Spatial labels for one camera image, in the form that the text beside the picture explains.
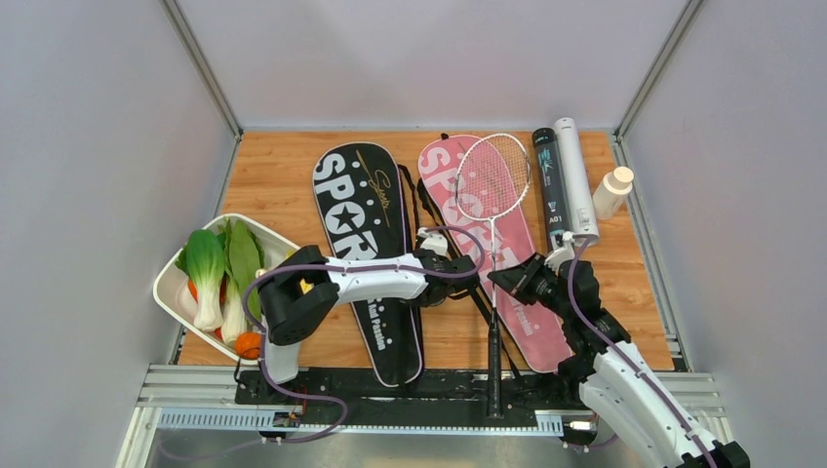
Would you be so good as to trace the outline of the white shuttlecock tube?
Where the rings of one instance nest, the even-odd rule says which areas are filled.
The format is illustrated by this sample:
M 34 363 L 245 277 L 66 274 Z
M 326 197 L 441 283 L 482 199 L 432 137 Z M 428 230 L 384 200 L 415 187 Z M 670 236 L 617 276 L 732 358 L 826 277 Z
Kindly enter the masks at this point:
M 557 120 L 552 129 L 557 137 L 561 170 L 567 193 L 571 219 L 570 232 L 574 244 L 579 247 L 587 237 L 599 238 L 600 236 L 579 134 L 571 117 Z

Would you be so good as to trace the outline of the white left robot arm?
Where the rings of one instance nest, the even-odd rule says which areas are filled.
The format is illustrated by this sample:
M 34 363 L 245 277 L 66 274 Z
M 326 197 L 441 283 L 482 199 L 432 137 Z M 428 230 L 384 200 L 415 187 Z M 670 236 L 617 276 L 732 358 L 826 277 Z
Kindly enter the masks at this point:
M 257 324 L 263 331 L 260 390 L 275 404 L 295 397 L 298 365 L 292 349 L 340 304 L 396 299 L 411 308 L 429 307 L 478 285 L 482 266 L 469 255 L 449 259 L 427 249 L 367 260 L 323 256 L 317 246 L 299 249 L 242 293 L 247 315 L 252 314 L 249 297 L 257 294 L 264 320 Z

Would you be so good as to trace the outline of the black shuttlecock tube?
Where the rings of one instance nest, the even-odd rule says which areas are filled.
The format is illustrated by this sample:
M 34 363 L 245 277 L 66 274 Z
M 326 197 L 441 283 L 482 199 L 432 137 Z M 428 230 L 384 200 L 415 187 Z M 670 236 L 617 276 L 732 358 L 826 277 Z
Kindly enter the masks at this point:
M 532 146 L 539 164 L 539 181 L 546 241 L 550 252 L 565 245 L 564 233 L 571 230 L 571 213 L 564 183 L 558 140 L 551 128 L 532 133 Z

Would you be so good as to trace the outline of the pink racket cover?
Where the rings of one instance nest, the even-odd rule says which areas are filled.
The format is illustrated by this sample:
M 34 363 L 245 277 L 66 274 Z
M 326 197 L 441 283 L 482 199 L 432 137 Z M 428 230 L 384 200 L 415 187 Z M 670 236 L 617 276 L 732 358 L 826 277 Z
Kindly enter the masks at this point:
M 427 145 L 417 168 L 443 222 L 459 227 L 453 240 L 460 252 L 483 262 L 481 285 L 494 298 L 503 331 L 511 335 L 528 368 L 556 371 L 571 356 L 558 316 L 539 304 L 522 304 L 488 277 L 535 253 L 521 208 L 531 179 L 525 146 L 505 133 L 449 136 Z

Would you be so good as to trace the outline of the black racket cover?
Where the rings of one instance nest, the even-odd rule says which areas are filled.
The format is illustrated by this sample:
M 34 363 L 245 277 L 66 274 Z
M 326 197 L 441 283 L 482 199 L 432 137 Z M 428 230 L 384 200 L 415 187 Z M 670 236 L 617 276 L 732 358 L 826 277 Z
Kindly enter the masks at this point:
M 413 249 L 400 168 L 383 146 L 349 142 L 330 149 L 314 168 L 313 191 L 335 257 L 391 258 Z M 420 310 L 391 298 L 350 307 L 379 383 L 415 381 L 424 369 Z

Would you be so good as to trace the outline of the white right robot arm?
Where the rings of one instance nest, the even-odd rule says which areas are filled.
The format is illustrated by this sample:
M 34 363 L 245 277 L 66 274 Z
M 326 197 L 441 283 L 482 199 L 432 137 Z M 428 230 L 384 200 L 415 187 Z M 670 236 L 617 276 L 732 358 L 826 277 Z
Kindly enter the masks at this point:
M 646 466 L 750 466 L 739 443 L 716 438 L 651 370 L 629 332 L 603 306 L 590 262 L 575 258 L 554 270 L 537 253 L 488 277 L 518 302 L 562 319 L 572 354 L 558 366 L 559 400 L 595 412 Z

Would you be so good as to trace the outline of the white silver racket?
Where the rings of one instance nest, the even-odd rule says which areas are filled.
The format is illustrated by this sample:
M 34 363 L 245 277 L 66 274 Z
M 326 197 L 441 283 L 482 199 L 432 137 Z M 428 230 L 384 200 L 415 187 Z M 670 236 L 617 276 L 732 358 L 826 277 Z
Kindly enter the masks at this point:
M 525 146 L 505 133 L 485 136 L 463 152 L 454 184 L 455 205 L 470 220 L 485 222 L 490 234 L 491 271 L 497 269 L 496 222 L 515 211 L 530 186 Z M 488 335 L 487 417 L 503 417 L 501 402 L 501 330 L 497 286 L 491 287 Z

